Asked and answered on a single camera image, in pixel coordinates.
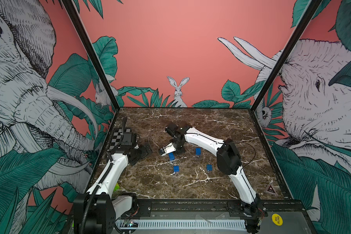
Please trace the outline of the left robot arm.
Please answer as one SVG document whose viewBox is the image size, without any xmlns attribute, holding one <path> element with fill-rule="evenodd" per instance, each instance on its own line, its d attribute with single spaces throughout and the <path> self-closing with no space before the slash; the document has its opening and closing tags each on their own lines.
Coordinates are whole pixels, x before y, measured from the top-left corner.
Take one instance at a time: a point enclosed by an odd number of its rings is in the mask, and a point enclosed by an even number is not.
<svg viewBox="0 0 351 234">
<path fill-rule="evenodd" d="M 116 221 L 125 213 L 134 215 L 138 212 L 137 196 L 126 193 L 112 199 L 112 195 L 125 168 L 151 154 L 149 144 L 117 145 L 108 151 L 108 163 L 99 178 L 88 191 L 79 194 L 74 200 L 75 234 L 130 233 L 118 228 Z"/>
</svg>

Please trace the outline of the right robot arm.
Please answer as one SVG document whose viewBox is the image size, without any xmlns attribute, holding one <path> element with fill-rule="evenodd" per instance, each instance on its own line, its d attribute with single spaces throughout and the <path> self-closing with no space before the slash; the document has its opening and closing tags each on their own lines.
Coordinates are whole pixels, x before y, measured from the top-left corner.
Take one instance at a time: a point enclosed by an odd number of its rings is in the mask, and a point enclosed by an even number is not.
<svg viewBox="0 0 351 234">
<path fill-rule="evenodd" d="M 252 217 L 265 216 L 259 207 L 260 196 L 250 185 L 244 173 L 241 155 L 233 140 L 212 137 L 185 122 L 180 126 L 171 122 L 165 127 L 165 132 L 172 137 L 172 140 L 168 145 L 159 149 L 160 155 L 182 154 L 185 152 L 184 143 L 186 142 L 207 150 L 216 156 L 218 169 L 229 176 L 237 189 L 244 213 Z"/>
</svg>

